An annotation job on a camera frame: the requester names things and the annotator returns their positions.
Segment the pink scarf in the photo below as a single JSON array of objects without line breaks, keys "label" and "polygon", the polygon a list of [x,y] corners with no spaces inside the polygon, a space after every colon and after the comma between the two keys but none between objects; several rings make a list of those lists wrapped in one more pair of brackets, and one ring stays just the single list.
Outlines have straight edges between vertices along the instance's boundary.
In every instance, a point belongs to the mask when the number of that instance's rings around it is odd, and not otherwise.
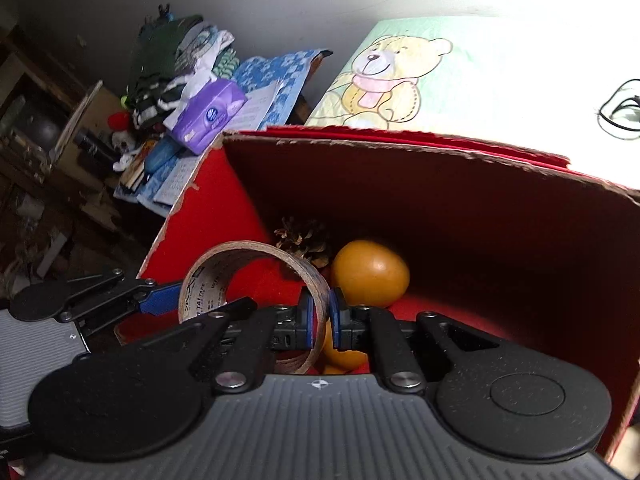
[{"label": "pink scarf", "polygon": [[404,81],[410,81],[413,84],[416,84],[418,82],[418,78],[405,77],[403,79],[387,80],[373,79],[372,77],[356,74],[353,76],[353,84],[366,92],[366,94],[360,98],[358,104],[363,108],[375,108],[386,92],[391,92],[395,86],[398,86]]}]

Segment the red object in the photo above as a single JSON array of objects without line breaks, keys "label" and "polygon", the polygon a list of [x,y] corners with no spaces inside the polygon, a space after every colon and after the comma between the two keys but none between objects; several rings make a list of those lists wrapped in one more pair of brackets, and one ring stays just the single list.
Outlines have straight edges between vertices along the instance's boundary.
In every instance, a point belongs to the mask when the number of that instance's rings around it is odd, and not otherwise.
[{"label": "red object", "polygon": [[[216,244],[269,242],[284,215],[322,219],[337,249],[363,235],[389,240],[411,271],[390,308],[400,319],[434,310],[596,374],[612,397],[599,448],[610,459],[638,389],[640,208],[560,156],[392,136],[278,128],[227,137],[204,157],[141,275],[182,279]],[[299,291],[262,261],[236,275],[228,298],[295,304]],[[138,321],[129,333],[157,329]]]},{"label": "red object", "polygon": [[131,114],[126,111],[116,112],[107,118],[107,124],[114,132],[124,132],[131,124]]}]

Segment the gray ridged panel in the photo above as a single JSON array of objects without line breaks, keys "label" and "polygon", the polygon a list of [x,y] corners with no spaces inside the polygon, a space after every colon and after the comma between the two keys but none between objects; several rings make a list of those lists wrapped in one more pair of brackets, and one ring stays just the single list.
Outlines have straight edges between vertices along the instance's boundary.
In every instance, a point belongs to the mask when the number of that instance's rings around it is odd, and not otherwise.
[{"label": "gray ridged panel", "polygon": [[254,392],[219,397],[204,422],[164,451],[129,462],[50,456],[31,480],[604,480],[592,454],[556,464],[482,455],[444,430],[419,397],[371,375],[268,376]]},{"label": "gray ridged panel", "polygon": [[38,381],[86,352],[74,323],[18,321],[0,310],[0,427],[28,423],[27,402]]}]

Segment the purple tissue box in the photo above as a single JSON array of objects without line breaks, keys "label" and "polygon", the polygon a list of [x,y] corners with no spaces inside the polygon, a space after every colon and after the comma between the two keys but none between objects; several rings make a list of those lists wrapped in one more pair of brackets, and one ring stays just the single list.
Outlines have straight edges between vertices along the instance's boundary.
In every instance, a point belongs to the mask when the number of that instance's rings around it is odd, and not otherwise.
[{"label": "purple tissue box", "polygon": [[210,81],[189,100],[170,135],[199,155],[245,102],[246,96],[233,81]]}]

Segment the cluttered shelf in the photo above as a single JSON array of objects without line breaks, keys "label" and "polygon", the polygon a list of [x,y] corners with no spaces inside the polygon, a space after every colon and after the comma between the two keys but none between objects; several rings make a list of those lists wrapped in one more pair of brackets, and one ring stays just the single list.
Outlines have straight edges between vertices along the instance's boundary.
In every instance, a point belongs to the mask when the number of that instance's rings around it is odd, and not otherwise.
[{"label": "cluttered shelf", "polygon": [[305,83],[331,51],[322,48],[240,61],[228,30],[167,7],[147,18],[130,67],[126,111],[112,117],[121,172],[114,197],[167,216],[200,155],[223,129],[303,124]]}]

